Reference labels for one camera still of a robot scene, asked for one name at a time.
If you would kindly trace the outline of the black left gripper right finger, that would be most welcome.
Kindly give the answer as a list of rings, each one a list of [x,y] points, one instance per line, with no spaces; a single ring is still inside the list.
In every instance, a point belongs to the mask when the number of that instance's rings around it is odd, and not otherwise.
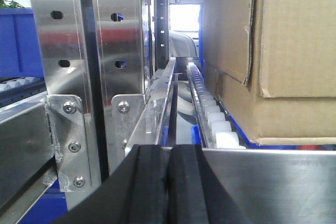
[[[249,223],[210,168],[200,145],[170,152],[168,223]]]

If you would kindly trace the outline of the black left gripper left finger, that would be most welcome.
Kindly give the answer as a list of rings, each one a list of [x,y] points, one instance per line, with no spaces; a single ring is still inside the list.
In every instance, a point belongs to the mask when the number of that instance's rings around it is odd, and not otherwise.
[[[136,145],[92,195],[55,223],[166,223],[162,161],[158,145]]]

